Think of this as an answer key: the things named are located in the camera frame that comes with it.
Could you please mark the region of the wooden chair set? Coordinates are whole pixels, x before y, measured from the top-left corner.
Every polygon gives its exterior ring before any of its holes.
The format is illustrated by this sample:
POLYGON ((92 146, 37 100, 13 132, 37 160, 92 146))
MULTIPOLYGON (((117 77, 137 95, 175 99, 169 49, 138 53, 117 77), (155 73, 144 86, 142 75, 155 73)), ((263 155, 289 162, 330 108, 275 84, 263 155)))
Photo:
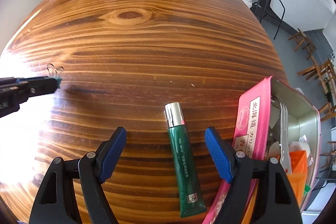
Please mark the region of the wooden chair set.
POLYGON ((297 72, 298 76, 304 76, 308 81, 310 79, 318 80, 322 87, 324 97, 327 102, 319 108, 321 121, 327 121, 335 118, 335 70, 334 65, 327 59, 324 63, 318 64, 313 56, 309 57, 312 65, 297 72))

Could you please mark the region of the teal binder clip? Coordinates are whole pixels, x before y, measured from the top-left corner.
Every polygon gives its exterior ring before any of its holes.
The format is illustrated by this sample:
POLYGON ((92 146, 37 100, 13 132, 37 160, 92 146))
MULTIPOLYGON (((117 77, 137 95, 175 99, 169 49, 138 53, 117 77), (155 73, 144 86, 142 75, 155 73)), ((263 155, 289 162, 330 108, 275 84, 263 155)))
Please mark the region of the teal binder clip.
POLYGON ((56 79, 56 81, 58 83, 58 88, 60 88, 60 84, 62 82, 62 73, 64 72, 64 68, 63 67, 57 67, 56 68, 51 63, 47 64, 46 68, 48 70, 48 76, 50 78, 56 79))

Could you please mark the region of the white gauze roll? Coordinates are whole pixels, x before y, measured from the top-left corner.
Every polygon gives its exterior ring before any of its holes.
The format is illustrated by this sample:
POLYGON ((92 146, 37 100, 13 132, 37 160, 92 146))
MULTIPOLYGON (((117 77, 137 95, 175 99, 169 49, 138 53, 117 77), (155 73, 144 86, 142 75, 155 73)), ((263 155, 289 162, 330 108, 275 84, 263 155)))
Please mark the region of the white gauze roll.
POLYGON ((307 136, 302 135, 298 141, 294 141, 289 145, 289 151, 305 151, 307 158, 307 166, 311 166, 314 162, 313 155, 310 149, 310 145, 307 141, 307 136))

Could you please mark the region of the wooden stool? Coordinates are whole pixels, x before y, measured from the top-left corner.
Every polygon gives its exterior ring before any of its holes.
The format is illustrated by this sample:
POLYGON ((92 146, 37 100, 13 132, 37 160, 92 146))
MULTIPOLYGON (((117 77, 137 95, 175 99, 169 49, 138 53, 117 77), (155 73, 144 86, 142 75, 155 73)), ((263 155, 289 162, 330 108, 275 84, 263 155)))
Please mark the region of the wooden stool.
POLYGON ((298 32, 290 36, 288 40, 295 41, 296 46, 293 49, 294 52, 297 51, 299 48, 307 51, 307 60, 309 60, 313 56, 313 53, 315 53, 315 51, 317 50, 317 47, 310 39, 310 37, 299 28, 298 32))

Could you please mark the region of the pink metal tin box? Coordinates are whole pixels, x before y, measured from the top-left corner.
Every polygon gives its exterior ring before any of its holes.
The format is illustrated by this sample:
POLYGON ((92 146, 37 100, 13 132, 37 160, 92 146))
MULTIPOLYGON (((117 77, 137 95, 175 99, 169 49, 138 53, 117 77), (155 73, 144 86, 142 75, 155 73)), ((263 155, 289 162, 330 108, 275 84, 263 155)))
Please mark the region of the pink metal tin box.
MULTIPOLYGON (((248 200, 240 223, 301 223, 301 213, 314 184, 319 161, 321 120, 318 110, 299 91, 275 77, 267 77, 239 98, 234 138, 228 141, 235 151, 252 159, 253 173, 248 200), (288 142, 307 141, 314 162, 307 166, 301 206, 298 206, 288 175, 279 162, 280 147, 273 127, 280 109, 271 97, 280 98, 288 109, 288 142)), ((221 178, 218 193, 205 223, 215 223, 230 184, 221 178)))

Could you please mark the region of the green tube with gold cap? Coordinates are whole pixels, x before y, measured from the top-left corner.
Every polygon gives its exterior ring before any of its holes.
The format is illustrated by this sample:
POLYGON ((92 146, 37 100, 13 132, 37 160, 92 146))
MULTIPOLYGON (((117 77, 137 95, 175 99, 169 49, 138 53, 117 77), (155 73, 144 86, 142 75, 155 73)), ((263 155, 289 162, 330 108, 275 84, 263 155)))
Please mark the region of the green tube with gold cap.
POLYGON ((178 184, 180 217, 204 213, 207 208, 202 197, 181 104, 171 102, 165 105, 165 115, 178 184))

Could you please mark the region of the large metal clamp clip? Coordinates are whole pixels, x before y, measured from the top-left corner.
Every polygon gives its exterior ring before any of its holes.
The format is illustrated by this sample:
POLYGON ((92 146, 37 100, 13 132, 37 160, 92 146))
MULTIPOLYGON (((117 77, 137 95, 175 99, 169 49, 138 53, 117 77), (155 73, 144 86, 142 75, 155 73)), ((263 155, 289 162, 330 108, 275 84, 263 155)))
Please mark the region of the large metal clamp clip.
POLYGON ((286 174, 291 174, 291 159, 289 154, 289 142, 288 142, 288 109, 280 98, 276 96, 271 97, 271 101, 279 104, 280 114, 273 127, 273 132, 276 132, 277 141, 280 147, 279 162, 283 167, 286 174))

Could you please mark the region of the bright orange toy cube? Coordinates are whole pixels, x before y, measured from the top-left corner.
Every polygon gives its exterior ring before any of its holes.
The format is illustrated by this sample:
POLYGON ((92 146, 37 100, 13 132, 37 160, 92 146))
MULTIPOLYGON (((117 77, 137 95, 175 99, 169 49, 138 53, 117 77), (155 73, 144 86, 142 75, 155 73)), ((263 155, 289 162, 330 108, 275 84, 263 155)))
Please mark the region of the bright orange toy cube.
POLYGON ((306 151, 293 151, 289 154, 291 159, 291 174, 288 174, 288 180, 293 189, 298 206, 301 206, 307 179, 306 151))

